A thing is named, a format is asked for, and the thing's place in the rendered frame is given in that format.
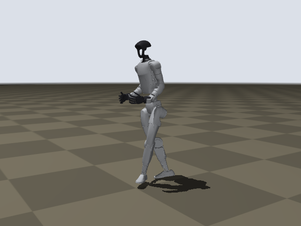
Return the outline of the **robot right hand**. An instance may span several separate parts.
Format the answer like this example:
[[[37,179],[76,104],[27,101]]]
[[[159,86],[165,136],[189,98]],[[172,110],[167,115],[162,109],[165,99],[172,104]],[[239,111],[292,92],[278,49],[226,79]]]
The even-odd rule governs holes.
[[[121,92],[121,95],[119,95],[119,101],[120,101],[120,103],[121,104],[123,104],[123,102],[125,102],[126,100],[128,100],[129,98],[128,98],[128,94],[130,94],[130,93],[127,93],[127,94],[123,94],[122,92]]]

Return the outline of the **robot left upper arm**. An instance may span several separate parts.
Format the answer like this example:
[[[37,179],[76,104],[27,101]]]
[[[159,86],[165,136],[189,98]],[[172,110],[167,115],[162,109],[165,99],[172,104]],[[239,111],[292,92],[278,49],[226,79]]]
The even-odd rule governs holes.
[[[156,80],[158,81],[155,85],[155,88],[157,89],[160,83],[164,84],[163,75],[161,72],[161,64],[159,61],[152,61],[149,63],[149,65],[150,65],[151,70],[154,72]]]

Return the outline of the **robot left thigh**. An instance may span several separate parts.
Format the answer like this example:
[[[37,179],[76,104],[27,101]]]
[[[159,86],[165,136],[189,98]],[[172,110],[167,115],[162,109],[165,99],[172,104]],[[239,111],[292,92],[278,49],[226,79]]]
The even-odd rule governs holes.
[[[149,119],[149,128],[148,128],[147,138],[144,143],[144,147],[146,147],[147,145],[150,145],[150,147],[153,146],[157,131],[161,126],[160,118],[165,118],[166,114],[167,114],[167,110],[165,108],[159,105],[154,107]]]

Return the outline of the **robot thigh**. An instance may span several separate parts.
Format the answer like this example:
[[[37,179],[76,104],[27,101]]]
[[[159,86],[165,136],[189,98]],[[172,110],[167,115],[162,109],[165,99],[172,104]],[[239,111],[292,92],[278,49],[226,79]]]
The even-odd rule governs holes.
[[[153,146],[157,131],[161,126],[160,118],[165,118],[166,114],[167,114],[167,110],[165,108],[159,105],[154,107],[149,119],[149,128],[148,128],[147,138],[144,143],[144,147],[146,147],[147,145],[150,145],[150,147]]]
[[[148,128],[149,128],[149,117],[151,116],[151,114],[149,114],[147,112],[146,107],[141,110],[140,114],[141,114],[141,124],[142,124],[143,130],[144,130],[144,133],[147,136]],[[154,142],[155,142],[156,148],[159,148],[163,145],[163,140],[159,137],[156,137]]]

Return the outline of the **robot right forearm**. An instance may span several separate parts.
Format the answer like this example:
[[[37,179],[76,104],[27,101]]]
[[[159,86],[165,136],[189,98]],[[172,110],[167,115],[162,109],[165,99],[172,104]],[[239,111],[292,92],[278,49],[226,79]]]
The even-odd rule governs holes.
[[[142,90],[141,90],[141,88],[138,86],[138,88],[136,88],[136,90],[134,90],[132,93],[130,93],[132,96],[137,96],[134,92],[136,92],[137,94],[141,94],[142,93]],[[128,94],[129,95],[129,94]],[[131,97],[130,95],[129,95],[129,97]],[[131,97],[131,98],[133,98],[133,97]]]

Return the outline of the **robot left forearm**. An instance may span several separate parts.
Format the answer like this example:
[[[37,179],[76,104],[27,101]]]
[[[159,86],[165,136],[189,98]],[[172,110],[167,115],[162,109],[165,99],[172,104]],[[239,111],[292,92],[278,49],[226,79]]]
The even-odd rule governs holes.
[[[157,89],[154,89],[154,91],[149,95],[149,97],[151,97],[151,99],[147,99],[146,103],[150,104],[151,102],[153,102],[157,96],[159,96],[164,89],[165,85],[163,83],[160,83]]]

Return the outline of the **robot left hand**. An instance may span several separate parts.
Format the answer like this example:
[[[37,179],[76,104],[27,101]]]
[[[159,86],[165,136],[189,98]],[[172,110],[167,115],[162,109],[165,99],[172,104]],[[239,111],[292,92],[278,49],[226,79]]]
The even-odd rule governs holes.
[[[129,100],[129,103],[131,103],[131,104],[141,104],[141,103],[145,103],[145,104],[147,104],[146,103],[146,101],[147,101],[147,99],[151,99],[151,97],[143,97],[143,96],[140,96],[139,94],[137,94],[136,92],[134,92],[136,95],[138,95],[138,96],[132,96],[132,95],[130,95],[131,97],[133,97],[133,98],[131,98],[131,97],[129,97],[128,96],[128,100]]]

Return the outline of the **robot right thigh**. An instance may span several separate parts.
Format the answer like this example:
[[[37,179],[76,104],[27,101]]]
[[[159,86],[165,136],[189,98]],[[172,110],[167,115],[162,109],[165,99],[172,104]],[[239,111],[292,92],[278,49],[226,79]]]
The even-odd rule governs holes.
[[[142,124],[143,130],[144,130],[144,133],[147,136],[148,128],[149,128],[149,117],[151,116],[151,114],[149,114],[147,112],[146,107],[141,110],[140,114],[141,114],[141,124]],[[159,148],[163,145],[163,140],[159,137],[156,137],[154,142],[155,142],[156,148]]]

